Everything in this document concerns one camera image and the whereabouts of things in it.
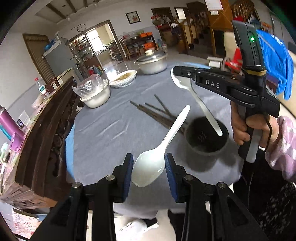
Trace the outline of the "pink floral sleeve forearm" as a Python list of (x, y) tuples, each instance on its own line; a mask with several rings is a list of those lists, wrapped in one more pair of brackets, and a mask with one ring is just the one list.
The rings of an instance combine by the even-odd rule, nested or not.
[(280, 116), (277, 123), (278, 142), (267, 150), (265, 159), (285, 180), (295, 183), (295, 125), (287, 116)]

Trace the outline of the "right hand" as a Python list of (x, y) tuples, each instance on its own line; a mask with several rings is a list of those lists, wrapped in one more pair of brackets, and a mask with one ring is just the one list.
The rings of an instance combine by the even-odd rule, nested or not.
[(277, 145), (281, 134), (276, 118), (270, 115), (264, 117), (262, 114), (255, 114), (243, 120), (238, 113), (238, 105), (235, 102), (230, 102), (230, 104), (233, 138), (238, 145), (243, 145), (244, 142), (251, 139), (250, 135), (247, 133), (248, 127), (262, 131), (259, 142), (260, 147), (271, 148), (273, 145)]

